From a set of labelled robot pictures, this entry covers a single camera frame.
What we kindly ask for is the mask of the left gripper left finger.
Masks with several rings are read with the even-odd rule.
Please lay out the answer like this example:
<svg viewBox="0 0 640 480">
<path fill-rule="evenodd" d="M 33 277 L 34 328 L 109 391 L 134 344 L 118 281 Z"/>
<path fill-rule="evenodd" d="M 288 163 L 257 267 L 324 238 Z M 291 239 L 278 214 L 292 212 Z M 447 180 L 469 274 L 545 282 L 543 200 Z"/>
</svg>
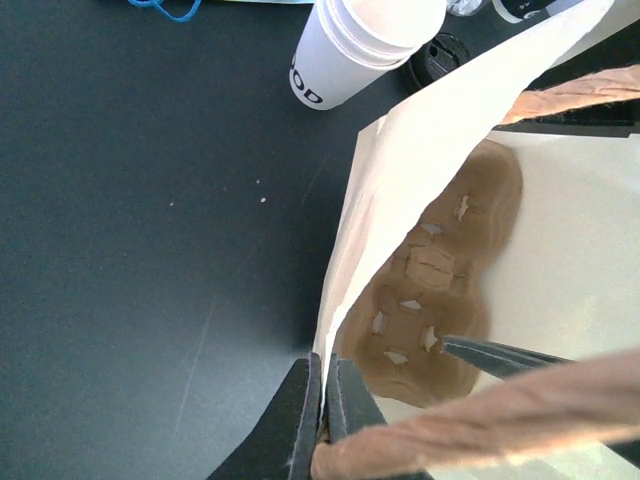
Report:
<svg viewBox="0 0 640 480">
<path fill-rule="evenodd" d="M 308 480 L 322 394 L 319 356 L 296 360 L 253 430 L 209 477 Z"/>
</svg>

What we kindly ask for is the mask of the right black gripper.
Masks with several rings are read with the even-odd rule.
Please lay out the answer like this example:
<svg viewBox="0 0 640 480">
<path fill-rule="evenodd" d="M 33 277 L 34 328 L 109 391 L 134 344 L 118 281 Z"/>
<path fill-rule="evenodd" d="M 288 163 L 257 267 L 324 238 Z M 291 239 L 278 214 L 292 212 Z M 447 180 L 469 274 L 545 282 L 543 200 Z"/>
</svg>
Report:
<svg viewBox="0 0 640 480">
<path fill-rule="evenodd" d="M 500 130 L 627 138 L 639 132 L 639 3 L 616 1 L 518 98 Z"/>
</svg>

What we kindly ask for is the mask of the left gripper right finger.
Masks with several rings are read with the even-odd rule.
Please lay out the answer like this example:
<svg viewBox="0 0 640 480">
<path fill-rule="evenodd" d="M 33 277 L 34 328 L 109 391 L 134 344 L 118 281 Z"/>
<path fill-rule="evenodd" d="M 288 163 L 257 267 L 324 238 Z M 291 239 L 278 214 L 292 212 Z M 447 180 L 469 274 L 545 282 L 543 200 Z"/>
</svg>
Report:
<svg viewBox="0 0 640 480">
<path fill-rule="evenodd" d="M 387 422 L 357 366 L 333 354 L 327 378 L 327 434 L 335 444 L 362 429 Z"/>
</svg>

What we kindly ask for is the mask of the kraft paper bag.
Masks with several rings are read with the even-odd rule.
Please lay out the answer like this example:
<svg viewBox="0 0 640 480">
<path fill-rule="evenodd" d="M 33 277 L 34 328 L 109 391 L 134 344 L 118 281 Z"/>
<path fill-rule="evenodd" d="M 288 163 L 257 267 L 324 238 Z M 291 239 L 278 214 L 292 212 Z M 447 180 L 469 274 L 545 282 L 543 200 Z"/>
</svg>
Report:
<svg viewBox="0 0 640 480">
<path fill-rule="evenodd" d="M 552 16 L 359 132 L 313 344 L 322 360 L 338 353 L 351 307 L 483 140 L 512 150 L 523 177 L 511 238 L 481 276 L 486 339 L 570 360 L 638 346 L 638 138 L 497 128 L 517 95 L 615 2 L 583 1 Z M 374 396 L 391 421 L 424 409 Z"/>
</svg>

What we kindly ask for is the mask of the brown pulp cup carrier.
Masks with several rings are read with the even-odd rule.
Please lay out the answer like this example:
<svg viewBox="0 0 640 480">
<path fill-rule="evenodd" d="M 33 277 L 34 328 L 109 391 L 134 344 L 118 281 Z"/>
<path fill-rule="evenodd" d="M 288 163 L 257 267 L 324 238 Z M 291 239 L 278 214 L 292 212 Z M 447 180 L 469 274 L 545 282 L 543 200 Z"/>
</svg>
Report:
<svg viewBox="0 0 640 480">
<path fill-rule="evenodd" d="M 374 395 L 425 408 L 471 392 L 478 370 L 442 340 L 487 338 L 481 276 L 511 238 L 522 190 L 515 153 L 481 141 L 362 291 L 336 347 Z"/>
</svg>

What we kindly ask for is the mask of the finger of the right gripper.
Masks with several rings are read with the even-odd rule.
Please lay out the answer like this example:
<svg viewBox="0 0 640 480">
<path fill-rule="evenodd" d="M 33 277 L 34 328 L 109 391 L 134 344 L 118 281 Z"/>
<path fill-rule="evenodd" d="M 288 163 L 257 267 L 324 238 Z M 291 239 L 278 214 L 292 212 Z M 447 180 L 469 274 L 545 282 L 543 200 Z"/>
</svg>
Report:
<svg viewBox="0 0 640 480">
<path fill-rule="evenodd" d="M 457 335 L 443 337 L 441 352 L 500 380 L 531 370 L 569 363 L 568 359 Z"/>
</svg>

